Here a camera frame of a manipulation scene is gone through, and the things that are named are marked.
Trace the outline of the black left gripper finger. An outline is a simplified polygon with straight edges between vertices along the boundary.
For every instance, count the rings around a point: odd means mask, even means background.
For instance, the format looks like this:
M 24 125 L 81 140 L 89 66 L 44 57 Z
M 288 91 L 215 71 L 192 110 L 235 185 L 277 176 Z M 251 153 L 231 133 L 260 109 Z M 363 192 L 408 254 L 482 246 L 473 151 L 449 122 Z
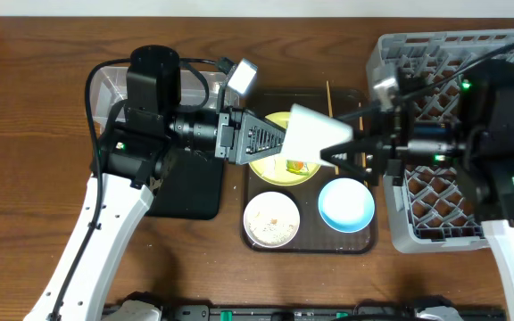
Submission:
M 248 136 L 255 136 L 258 129 L 263 129 L 266 134 L 272 134 L 280 139 L 283 139 L 286 134 L 284 128 L 269 119 L 259 117 L 252 111 L 244 112 L 244 128 Z
M 253 136 L 248 139 L 244 148 L 244 163 L 250 163 L 272 155 L 279 154 L 284 142 L 283 136 Z

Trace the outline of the green snack wrapper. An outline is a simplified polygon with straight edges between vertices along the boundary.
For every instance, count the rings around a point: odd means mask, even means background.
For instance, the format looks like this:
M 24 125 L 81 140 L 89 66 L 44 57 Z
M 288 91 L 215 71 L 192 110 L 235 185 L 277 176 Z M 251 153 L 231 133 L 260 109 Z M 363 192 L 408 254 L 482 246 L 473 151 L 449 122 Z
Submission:
M 308 176 L 310 174 L 307 163 L 302 161 L 287 160 L 286 170 L 290 173 L 301 176 Z

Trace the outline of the rice food waste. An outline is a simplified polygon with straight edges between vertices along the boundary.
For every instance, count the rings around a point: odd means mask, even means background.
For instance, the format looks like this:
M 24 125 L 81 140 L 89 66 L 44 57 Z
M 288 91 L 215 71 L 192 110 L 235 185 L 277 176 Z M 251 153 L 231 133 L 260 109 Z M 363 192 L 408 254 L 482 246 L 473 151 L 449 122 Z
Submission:
M 295 229 L 291 218 L 281 214 L 259 210 L 249 219 L 249 230 L 253 236 L 266 245 L 278 245 L 288 240 Z

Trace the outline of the pink bowl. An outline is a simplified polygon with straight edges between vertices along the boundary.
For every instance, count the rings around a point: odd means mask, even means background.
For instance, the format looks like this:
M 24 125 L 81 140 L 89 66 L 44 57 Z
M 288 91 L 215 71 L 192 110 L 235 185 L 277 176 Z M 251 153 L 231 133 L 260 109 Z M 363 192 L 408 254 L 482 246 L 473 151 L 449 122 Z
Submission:
M 244 231 L 251 244 L 266 249 L 289 244 L 296 237 L 300 222 L 295 202 L 279 192 L 254 196 L 243 213 Z

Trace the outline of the yellow plate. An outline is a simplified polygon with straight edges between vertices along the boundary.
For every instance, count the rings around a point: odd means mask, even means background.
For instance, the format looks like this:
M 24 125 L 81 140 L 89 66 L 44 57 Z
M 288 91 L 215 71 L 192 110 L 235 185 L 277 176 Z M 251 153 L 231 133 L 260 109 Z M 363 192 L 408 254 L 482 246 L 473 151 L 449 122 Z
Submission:
M 310 170 L 308 176 L 290 173 L 286 170 L 286 158 L 280 154 L 249 163 L 250 169 L 267 183 L 279 186 L 299 185 L 312 178 L 320 169 L 319 164 L 306 162 Z

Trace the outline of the light blue bowl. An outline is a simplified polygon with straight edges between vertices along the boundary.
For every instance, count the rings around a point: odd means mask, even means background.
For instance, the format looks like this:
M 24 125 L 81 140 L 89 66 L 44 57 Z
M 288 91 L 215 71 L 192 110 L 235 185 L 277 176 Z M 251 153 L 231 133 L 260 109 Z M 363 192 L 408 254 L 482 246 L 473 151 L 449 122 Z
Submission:
M 351 178 L 337 178 L 323 186 L 318 198 L 319 215 L 327 226 L 353 234 L 375 217 L 376 204 L 370 190 Z

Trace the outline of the wooden chopstick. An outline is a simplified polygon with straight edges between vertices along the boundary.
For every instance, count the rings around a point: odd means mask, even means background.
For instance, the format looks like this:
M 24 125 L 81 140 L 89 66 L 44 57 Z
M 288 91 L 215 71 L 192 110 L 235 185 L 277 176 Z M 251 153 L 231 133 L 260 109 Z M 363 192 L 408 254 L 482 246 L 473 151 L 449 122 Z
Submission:
M 362 116 L 359 116 L 358 118 L 358 129 L 359 131 L 361 132 L 360 136 L 363 137 L 364 135 L 364 124 L 363 124 L 363 117 Z M 366 169 L 367 165 L 366 165 L 366 154 L 365 152 L 361 152 L 361 166 Z M 366 186 L 366 187 L 369 187 L 369 183 L 366 179 L 363 179 L 363 184 Z
M 328 109 L 328 116 L 330 118 L 334 117 L 333 113 L 333 106 L 332 106 L 332 97 L 331 97 L 331 90 L 330 90 L 330 84 L 329 81 L 326 81 L 326 89 L 327 89 L 327 109 Z M 340 171 L 338 167 L 335 167 L 335 174 L 336 176 L 339 176 Z

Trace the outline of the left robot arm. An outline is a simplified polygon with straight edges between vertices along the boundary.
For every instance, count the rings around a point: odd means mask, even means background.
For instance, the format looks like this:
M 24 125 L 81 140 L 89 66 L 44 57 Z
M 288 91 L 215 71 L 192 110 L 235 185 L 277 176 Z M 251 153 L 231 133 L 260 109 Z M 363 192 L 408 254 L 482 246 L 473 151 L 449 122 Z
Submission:
M 252 111 L 215 111 L 181 101 L 181 73 L 198 61 L 163 45 L 145 45 L 125 59 L 127 96 L 115 103 L 104 130 L 90 135 L 91 175 L 76 226 L 31 320 L 98 320 L 138 223 L 176 152 L 245 165 L 281 150 L 282 127 Z

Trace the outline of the white cup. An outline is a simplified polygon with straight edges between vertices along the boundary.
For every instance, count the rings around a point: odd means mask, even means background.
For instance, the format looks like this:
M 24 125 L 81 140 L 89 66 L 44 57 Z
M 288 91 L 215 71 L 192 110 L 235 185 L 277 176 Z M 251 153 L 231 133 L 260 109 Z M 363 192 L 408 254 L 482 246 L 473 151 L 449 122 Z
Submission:
M 280 155 L 289 161 L 333 167 L 320 158 L 320 151 L 352 138 L 351 126 L 295 103 L 290 110 Z

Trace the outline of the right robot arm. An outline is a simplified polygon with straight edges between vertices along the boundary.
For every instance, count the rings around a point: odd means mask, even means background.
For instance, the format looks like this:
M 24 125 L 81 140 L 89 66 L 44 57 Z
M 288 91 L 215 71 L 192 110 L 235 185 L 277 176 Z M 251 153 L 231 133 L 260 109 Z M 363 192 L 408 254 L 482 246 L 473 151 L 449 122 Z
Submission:
M 414 111 L 433 85 L 391 64 L 375 69 L 373 103 L 345 115 L 369 115 L 371 130 L 322 149 L 320 157 L 370 184 L 388 175 L 400 185 L 408 165 L 455 169 L 455 182 L 495 257 L 514 320 L 514 64 L 487 59 L 456 76 L 456 116 L 433 123 L 418 121 Z

